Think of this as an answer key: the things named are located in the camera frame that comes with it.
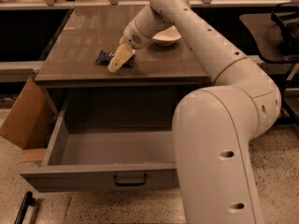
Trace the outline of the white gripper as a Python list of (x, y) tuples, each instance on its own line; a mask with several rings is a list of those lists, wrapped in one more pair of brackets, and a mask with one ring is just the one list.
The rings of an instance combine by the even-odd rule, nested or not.
[(133, 19), (124, 29), (120, 39), (121, 45), (107, 67), (110, 73), (117, 72), (134, 55), (134, 49), (142, 49), (147, 44), (146, 30)]

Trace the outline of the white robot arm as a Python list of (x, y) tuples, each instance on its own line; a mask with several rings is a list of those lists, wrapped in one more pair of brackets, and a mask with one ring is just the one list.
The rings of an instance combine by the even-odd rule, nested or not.
[(197, 16), (189, 0), (149, 0), (125, 28), (108, 69), (119, 70), (160, 31), (174, 26), (211, 86), (186, 95), (172, 121), (187, 224), (264, 224), (249, 142), (277, 120), (275, 82)]

